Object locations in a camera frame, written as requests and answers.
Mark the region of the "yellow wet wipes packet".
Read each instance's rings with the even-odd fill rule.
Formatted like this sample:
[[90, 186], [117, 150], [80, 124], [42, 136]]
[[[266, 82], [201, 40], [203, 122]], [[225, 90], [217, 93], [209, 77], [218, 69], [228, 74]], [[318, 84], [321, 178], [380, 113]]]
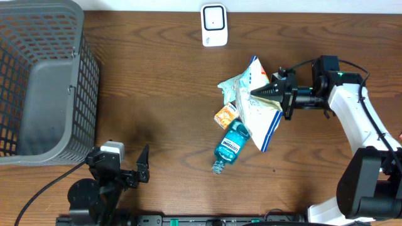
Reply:
[[236, 107], [239, 116], [257, 148], [266, 152], [283, 115], [278, 102], [251, 95], [251, 91], [270, 84], [257, 56], [253, 56], [246, 70], [240, 74], [236, 86]]

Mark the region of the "light blue tissue pack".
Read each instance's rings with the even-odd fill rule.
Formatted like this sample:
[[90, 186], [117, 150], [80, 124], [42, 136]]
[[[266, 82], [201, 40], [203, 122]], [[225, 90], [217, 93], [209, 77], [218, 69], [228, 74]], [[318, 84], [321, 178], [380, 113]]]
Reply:
[[217, 87], [222, 90], [222, 94], [224, 96], [224, 105], [226, 105], [229, 102], [235, 101], [236, 89], [239, 83], [239, 79], [241, 77], [242, 74], [239, 74], [217, 85]]

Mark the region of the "small orange box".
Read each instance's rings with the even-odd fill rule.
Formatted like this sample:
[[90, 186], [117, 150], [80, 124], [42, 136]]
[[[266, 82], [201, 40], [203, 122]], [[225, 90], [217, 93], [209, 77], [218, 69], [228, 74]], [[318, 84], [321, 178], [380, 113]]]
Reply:
[[238, 117], [239, 111], [232, 103], [228, 102], [215, 114], [214, 121], [218, 123], [221, 128], [227, 129], [230, 123]]

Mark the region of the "blue Listerine mouthwash bottle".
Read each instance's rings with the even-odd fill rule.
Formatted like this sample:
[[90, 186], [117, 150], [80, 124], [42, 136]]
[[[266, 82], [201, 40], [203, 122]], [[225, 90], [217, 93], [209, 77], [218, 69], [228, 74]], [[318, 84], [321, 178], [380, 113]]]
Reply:
[[234, 164], [249, 138], [245, 125], [238, 120], [232, 121], [226, 135], [214, 150], [216, 160], [212, 172], [219, 175], [227, 164]]

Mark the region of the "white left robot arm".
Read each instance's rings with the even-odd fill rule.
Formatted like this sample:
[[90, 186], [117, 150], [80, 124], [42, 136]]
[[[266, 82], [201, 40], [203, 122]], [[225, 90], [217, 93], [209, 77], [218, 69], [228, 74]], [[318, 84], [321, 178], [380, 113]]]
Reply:
[[132, 225], [128, 213], [118, 210], [121, 194], [137, 189], [149, 181], [149, 146], [146, 145], [136, 162], [136, 170], [121, 168], [124, 145], [107, 141], [85, 158], [92, 179], [75, 182], [68, 191], [69, 216], [57, 218], [57, 225]]

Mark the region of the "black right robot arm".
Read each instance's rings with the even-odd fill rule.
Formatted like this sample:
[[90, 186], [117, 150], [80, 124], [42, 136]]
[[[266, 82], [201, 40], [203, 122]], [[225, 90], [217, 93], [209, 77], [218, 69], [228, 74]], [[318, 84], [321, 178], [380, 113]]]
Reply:
[[308, 207], [310, 225], [357, 225], [401, 218], [401, 145], [372, 106], [366, 77], [343, 72], [337, 56], [309, 61], [312, 86], [300, 87], [295, 67], [280, 68], [271, 83], [251, 95], [280, 103], [290, 120], [294, 109], [323, 109], [342, 125], [352, 159], [337, 185], [336, 196]]

